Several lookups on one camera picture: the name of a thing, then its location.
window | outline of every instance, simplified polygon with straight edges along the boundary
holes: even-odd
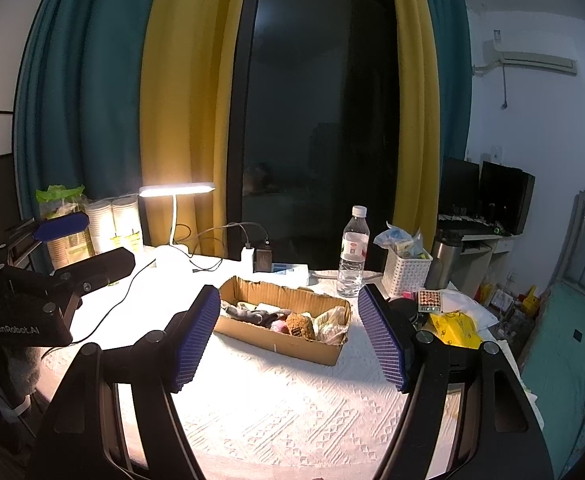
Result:
[[[244,0],[228,141],[228,220],[273,261],[335,269],[353,205],[393,216],[399,76],[393,0]],[[239,234],[229,234],[237,255]],[[380,270],[372,248],[369,267]]]

bottle label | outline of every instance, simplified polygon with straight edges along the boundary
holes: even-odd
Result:
[[[351,262],[363,262],[366,259],[366,250],[368,247],[368,237],[366,235],[359,235],[354,237],[353,233],[349,233],[347,239],[345,236],[341,240],[341,257],[344,260]]]

computer monitor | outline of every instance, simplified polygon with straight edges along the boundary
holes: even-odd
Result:
[[[489,222],[499,222],[510,234],[524,232],[535,178],[519,168],[493,162],[481,167],[479,197],[482,215]]]
[[[444,158],[439,187],[439,214],[476,216],[479,213],[479,164]]]

lamp light bar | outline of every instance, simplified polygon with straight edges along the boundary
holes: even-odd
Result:
[[[209,193],[215,189],[211,182],[192,182],[190,184],[167,184],[164,186],[143,186],[139,189],[139,196],[175,196]]]

wall switch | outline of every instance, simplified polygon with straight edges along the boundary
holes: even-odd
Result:
[[[504,161],[504,149],[502,146],[490,147],[490,162],[494,164],[502,164]]]

